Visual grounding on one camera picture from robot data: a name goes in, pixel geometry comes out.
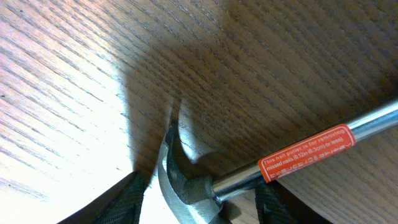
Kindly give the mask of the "small claw hammer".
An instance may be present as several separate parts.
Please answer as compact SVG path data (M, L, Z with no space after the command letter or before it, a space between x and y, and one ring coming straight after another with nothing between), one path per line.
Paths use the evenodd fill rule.
M336 125L280 149L257 162L236 169L218 180L209 175L188 179L175 160L180 145L178 123L164 136L157 161L164 199L180 223L227 223L220 214L225 201L334 156L357 142L397 126L397 100L371 110L347 123Z

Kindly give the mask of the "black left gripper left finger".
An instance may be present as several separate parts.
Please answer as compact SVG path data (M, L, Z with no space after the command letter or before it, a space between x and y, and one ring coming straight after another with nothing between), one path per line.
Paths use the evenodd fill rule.
M141 174L132 172L60 224L139 223L145 189Z

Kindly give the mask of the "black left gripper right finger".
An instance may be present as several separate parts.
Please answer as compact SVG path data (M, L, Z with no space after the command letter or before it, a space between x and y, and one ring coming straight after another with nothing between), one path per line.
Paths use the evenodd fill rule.
M331 224L278 182L260 182L255 203L260 224Z

